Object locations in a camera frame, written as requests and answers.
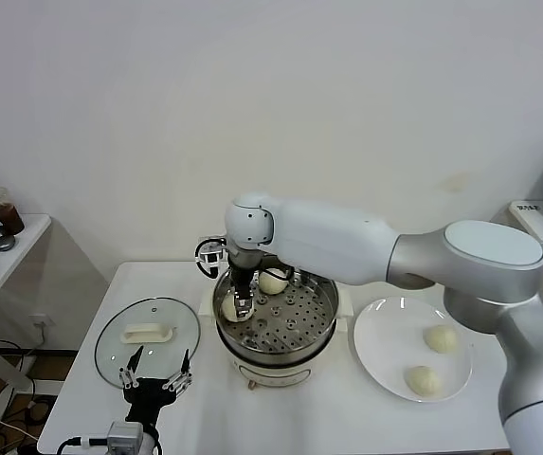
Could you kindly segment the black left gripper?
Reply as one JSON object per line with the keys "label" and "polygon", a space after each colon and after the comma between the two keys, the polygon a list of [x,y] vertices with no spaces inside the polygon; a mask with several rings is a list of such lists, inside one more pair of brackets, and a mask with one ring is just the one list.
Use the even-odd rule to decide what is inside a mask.
{"label": "black left gripper", "polygon": [[129,358],[125,367],[118,370],[124,400],[130,405],[126,422],[141,425],[155,425],[160,411],[177,399],[192,382],[190,372],[190,350],[183,356],[180,370],[168,379],[138,378],[136,370],[142,356],[144,346],[141,345]]}

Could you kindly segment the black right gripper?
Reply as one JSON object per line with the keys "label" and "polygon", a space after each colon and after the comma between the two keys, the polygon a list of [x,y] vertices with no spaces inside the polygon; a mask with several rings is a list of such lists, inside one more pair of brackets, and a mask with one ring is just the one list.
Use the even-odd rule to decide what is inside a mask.
{"label": "black right gripper", "polygon": [[237,266],[230,268],[230,279],[234,288],[235,318],[237,320],[250,319],[254,313],[251,283],[256,271],[256,268]]}

